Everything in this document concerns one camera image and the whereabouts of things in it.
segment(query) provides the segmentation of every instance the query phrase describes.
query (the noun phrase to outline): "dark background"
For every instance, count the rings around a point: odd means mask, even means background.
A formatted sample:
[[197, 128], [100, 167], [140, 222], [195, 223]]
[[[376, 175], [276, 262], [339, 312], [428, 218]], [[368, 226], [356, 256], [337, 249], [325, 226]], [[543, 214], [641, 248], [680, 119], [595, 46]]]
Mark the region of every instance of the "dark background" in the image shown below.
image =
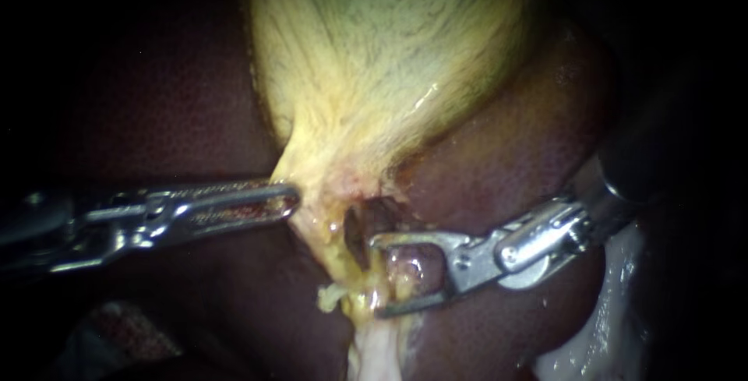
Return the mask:
[[[667, 71], [697, 58], [702, 84], [680, 129], [688, 149], [670, 170], [672, 197], [649, 211], [661, 241], [643, 258], [635, 306], [651, 353], [647, 379], [717, 379], [745, 356], [746, 191], [742, 114], [743, 0], [557, 0], [608, 46], [619, 64], [622, 116], [634, 114]], [[149, 0], [3, 0], [5, 96], [0, 195], [59, 175], [47, 171], [59, 117], [75, 101], [97, 53]], [[75, 292], [60, 291], [64, 304]], [[3, 307], [23, 306], [4, 302]], [[18, 335], [52, 338], [43, 313], [5, 321]], [[12, 336], [4, 341], [12, 347]], [[41, 355], [52, 353], [40, 344]]]

